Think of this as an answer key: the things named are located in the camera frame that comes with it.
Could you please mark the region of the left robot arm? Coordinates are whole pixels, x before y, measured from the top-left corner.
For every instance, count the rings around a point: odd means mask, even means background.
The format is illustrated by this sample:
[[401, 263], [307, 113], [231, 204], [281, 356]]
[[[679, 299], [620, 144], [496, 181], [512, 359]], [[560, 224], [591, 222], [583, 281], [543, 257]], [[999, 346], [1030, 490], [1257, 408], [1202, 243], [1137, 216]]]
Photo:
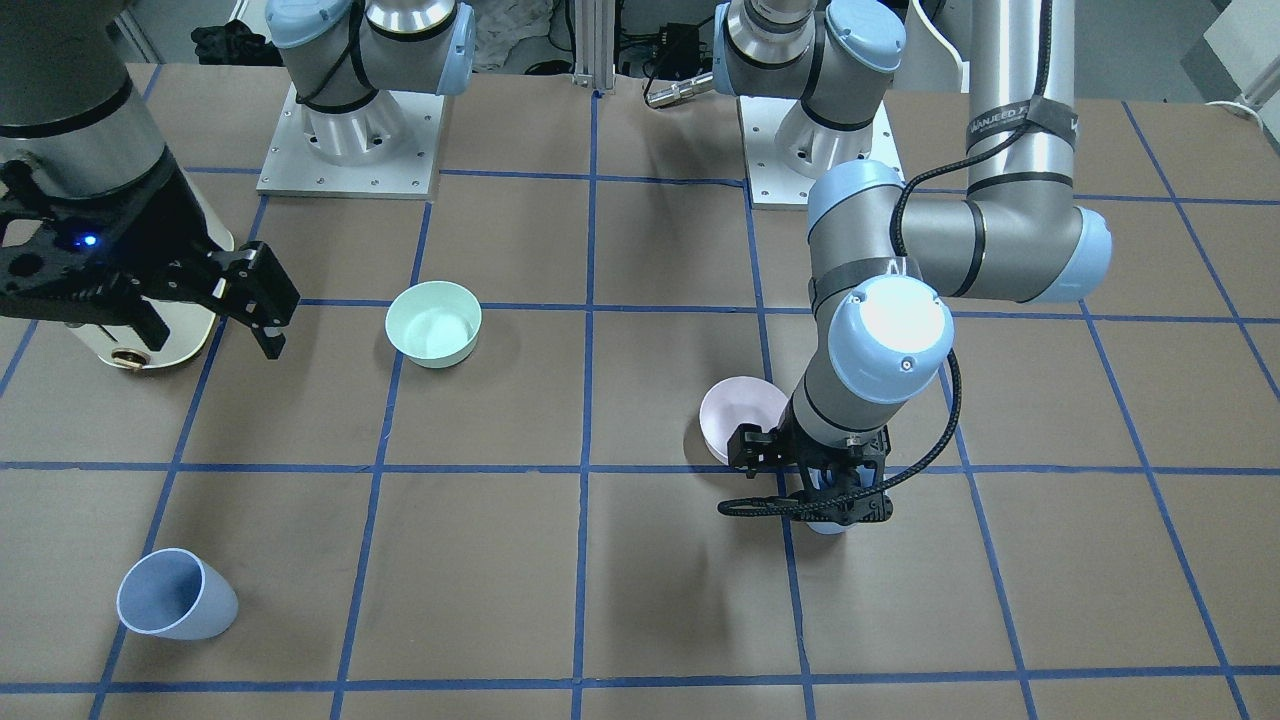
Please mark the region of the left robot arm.
[[1074, 5], [978, 1], [963, 158], [906, 179], [867, 156], [908, 29], [878, 1], [731, 1], [716, 12], [717, 91], [788, 100], [776, 143], [806, 195], [817, 347], [777, 424], [727, 462], [796, 468], [791, 495], [731, 518], [840, 532], [883, 521], [888, 491], [954, 438], [963, 378], [948, 299], [1065, 304], [1108, 269], [1112, 236], [1074, 200]]

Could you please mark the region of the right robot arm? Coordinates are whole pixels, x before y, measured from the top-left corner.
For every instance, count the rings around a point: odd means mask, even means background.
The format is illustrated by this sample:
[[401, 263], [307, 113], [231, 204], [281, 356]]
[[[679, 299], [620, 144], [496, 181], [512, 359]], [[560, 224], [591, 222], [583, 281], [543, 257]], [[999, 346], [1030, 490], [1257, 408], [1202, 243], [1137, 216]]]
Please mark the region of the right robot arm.
[[[274, 251], [237, 245], [115, 54], [123, 1], [3, 4], [3, 315], [68, 325], [104, 363], [184, 363], [220, 316], [275, 359], [300, 304]], [[259, 188], [430, 192], [442, 101], [470, 83], [462, 1], [270, 1], [291, 74]]]

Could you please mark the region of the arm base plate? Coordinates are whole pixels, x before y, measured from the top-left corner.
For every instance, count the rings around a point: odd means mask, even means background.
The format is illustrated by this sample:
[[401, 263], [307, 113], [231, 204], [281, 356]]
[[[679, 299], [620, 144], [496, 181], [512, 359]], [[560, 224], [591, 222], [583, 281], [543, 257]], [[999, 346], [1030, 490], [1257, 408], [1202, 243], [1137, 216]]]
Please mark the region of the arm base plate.
[[289, 90], [256, 190], [266, 196], [398, 199], [435, 195], [451, 100], [381, 91], [360, 109], [316, 111]]
[[804, 210], [817, 179], [845, 161], [878, 161], [905, 179], [883, 102], [872, 123], [855, 131], [817, 124], [799, 100], [740, 96], [737, 105], [755, 210]]

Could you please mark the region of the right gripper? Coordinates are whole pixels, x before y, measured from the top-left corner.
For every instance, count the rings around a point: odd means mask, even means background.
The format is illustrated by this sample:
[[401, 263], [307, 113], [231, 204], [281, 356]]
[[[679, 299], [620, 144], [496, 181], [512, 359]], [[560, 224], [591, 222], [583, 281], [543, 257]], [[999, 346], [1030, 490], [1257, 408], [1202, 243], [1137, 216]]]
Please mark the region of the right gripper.
[[172, 151], [91, 199], [46, 193], [26, 159], [3, 164], [3, 228], [36, 224], [3, 247], [4, 316], [123, 325], [159, 351], [172, 329], [155, 302], [197, 304], [247, 325], [266, 359], [280, 357], [300, 291], [268, 243], [218, 249]]

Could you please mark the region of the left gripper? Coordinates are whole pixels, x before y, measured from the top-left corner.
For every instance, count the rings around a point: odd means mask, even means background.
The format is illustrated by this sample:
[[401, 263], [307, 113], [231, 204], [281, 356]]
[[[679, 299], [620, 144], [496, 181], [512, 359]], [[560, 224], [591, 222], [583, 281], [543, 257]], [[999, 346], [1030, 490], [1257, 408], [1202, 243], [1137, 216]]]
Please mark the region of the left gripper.
[[[891, 451], [890, 429], [881, 427], [867, 442], [841, 441], [836, 447], [813, 439], [795, 420], [790, 409], [780, 424], [763, 430], [744, 423], [728, 442], [730, 466], [754, 478], [760, 470], [785, 469], [791, 465], [801, 473], [801, 487], [787, 496], [751, 497], [728, 501], [731, 518], [794, 518], [803, 510], [820, 509], [827, 503], [841, 510], [835, 520], [841, 524], [878, 523], [892, 516], [893, 505], [883, 489], [874, 487], [884, 480], [886, 456]], [[818, 503], [818, 491], [805, 491], [804, 469], [818, 468], [829, 473], [831, 483]]]

